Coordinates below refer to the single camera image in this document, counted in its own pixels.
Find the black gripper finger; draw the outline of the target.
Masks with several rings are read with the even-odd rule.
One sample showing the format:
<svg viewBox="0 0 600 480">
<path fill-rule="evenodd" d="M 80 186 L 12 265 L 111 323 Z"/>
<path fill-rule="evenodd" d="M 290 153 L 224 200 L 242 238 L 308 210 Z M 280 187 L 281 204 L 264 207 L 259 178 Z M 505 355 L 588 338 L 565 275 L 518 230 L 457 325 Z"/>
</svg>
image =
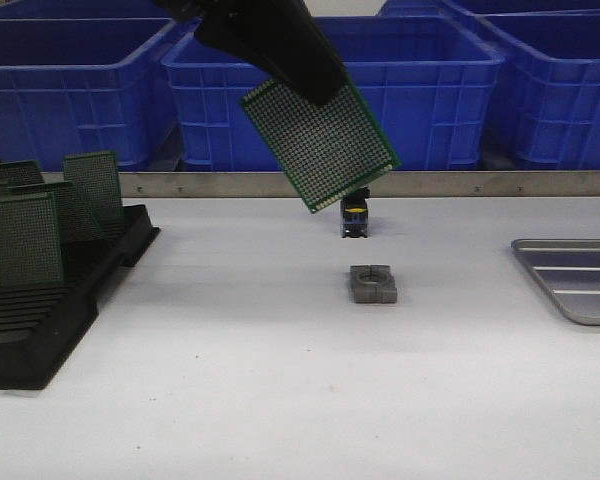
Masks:
<svg viewBox="0 0 600 480">
<path fill-rule="evenodd" d="M 195 37 L 281 81 L 314 105 L 346 83 L 342 61 L 302 1 L 199 1 Z"/>
</svg>

